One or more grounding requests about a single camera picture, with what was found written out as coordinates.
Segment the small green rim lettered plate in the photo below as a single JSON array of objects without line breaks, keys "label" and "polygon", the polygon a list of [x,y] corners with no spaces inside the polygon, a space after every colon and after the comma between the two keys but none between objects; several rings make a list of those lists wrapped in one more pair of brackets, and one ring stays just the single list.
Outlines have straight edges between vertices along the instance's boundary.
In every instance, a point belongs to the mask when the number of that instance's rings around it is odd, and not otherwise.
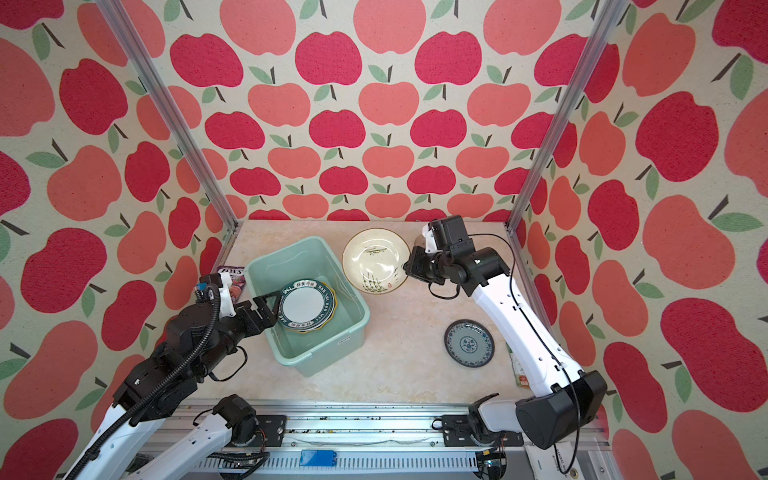
[{"label": "small green rim lettered plate", "polygon": [[279,292],[282,300],[278,321],[284,328],[317,325],[331,320],[336,312],[336,293],[320,280],[295,280]]}]

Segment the blue patterned small plate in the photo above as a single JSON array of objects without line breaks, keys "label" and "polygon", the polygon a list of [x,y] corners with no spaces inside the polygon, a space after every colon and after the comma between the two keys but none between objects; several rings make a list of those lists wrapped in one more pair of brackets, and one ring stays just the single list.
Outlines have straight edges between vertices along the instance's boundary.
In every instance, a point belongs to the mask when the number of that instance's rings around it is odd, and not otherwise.
[{"label": "blue patterned small plate", "polygon": [[449,356],[468,368],[487,365],[495,354],[495,342],[489,330],[473,320],[458,320],[450,324],[443,342]]}]

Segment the yellow polka dot plate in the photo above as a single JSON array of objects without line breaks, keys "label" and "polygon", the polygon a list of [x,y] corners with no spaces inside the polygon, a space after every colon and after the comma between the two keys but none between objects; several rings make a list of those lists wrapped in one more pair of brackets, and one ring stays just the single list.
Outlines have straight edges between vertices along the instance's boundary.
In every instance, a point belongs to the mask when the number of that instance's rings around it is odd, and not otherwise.
[{"label": "yellow polka dot plate", "polygon": [[330,323],[331,323],[331,321],[329,320],[329,321],[326,321],[326,322],[323,322],[323,323],[319,323],[319,324],[313,325],[313,326],[309,326],[309,325],[308,326],[301,326],[301,327],[299,327],[299,326],[287,326],[285,328],[287,330],[289,330],[289,331],[292,331],[292,332],[296,332],[296,333],[300,333],[300,334],[306,334],[306,333],[309,333],[309,332],[321,330],[326,325],[328,325]]}]

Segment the beige ceramic bowl plate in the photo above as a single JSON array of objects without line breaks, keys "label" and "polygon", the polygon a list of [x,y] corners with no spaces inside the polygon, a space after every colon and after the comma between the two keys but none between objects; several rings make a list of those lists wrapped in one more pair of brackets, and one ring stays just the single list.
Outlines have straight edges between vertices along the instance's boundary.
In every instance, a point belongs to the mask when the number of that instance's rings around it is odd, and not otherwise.
[{"label": "beige ceramic bowl plate", "polygon": [[402,286],[404,264],[410,249],[397,233],[370,228],[355,234],[346,244],[342,268],[347,281],[363,293],[383,295]]}]

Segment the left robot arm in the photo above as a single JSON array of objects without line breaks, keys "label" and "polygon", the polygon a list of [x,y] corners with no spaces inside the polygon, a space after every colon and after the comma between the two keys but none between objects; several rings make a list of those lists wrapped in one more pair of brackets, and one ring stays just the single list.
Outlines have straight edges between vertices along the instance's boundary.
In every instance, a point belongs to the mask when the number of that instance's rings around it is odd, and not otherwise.
[{"label": "left robot arm", "polygon": [[[200,384],[215,377],[215,367],[239,351],[243,339],[278,322],[281,297],[276,292],[236,304],[231,316],[222,313],[225,298],[216,287],[208,286],[196,296],[192,305],[168,322],[165,340],[114,392],[103,422],[67,478],[120,478],[144,443]],[[219,400],[185,438],[133,475],[178,479],[201,460],[221,456],[227,445],[246,446],[253,441],[259,443],[257,452],[226,453],[224,459],[243,464],[247,473],[253,473],[268,459],[267,446],[281,441],[273,428],[260,425],[247,401],[231,394]]]}]

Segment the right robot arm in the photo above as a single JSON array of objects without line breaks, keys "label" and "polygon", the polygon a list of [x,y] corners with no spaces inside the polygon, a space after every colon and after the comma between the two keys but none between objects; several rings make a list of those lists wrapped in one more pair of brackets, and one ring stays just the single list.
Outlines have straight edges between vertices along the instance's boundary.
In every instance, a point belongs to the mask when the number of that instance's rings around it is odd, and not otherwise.
[{"label": "right robot arm", "polygon": [[494,322],[517,356],[532,395],[504,400],[491,394],[470,405],[468,424],[480,445],[505,432],[524,434],[547,450],[594,420],[607,391],[597,371],[585,371],[554,340],[517,287],[512,269],[493,248],[476,248],[459,216],[429,222],[404,265],[427,284],[451,282]]}]

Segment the mint green plastic bin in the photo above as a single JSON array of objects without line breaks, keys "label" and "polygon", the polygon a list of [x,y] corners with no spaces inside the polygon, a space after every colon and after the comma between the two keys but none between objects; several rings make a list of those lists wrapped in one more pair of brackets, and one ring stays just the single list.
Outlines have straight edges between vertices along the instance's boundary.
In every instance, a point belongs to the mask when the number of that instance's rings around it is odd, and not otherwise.
[{"label": "mint green plastic bin", "polygon": [[336,312],[323,329],[300,334],[278,321],[267,331],[280,364],[310,377],[363,345],[370,309],[347,281],[339,260],[321,237],[307,237],[251,261],[245,277],[253,297],[279,292],[299,279],[320,280],[336,293]]}]

